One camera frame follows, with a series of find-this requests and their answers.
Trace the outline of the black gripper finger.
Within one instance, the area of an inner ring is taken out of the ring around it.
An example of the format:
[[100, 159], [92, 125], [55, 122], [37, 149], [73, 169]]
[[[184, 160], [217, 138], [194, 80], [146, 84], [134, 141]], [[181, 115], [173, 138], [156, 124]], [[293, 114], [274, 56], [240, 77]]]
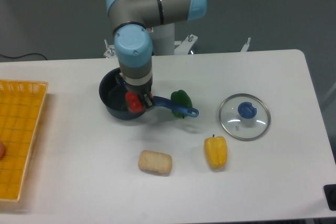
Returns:
[[141, 95], [142, 103], [146, 109], [153, 109], [155, 107], [155, 102], [151, 92]]

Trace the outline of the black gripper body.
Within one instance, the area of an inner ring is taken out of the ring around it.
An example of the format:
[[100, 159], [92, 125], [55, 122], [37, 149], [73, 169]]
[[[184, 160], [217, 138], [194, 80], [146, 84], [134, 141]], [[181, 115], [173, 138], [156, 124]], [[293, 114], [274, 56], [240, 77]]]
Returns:
[[135, 93], [140, 97], [149, 96], [151, 93], [153, 83], [152, 71], [140, 78], [131, 78], [118, 71], [114, 75], [114, 79], [117, 83], [117, 86], [114, 88], [114, 95], [118, 97], [121, 97], [127, 91]]

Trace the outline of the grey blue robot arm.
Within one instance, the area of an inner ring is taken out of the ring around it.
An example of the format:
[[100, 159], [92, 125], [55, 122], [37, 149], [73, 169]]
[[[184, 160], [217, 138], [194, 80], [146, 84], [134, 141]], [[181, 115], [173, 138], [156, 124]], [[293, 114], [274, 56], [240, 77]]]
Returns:
[[205, 16], [207, 0], [106, 0], [121, 76], [151, 106], [153, 44], [148, 28]]

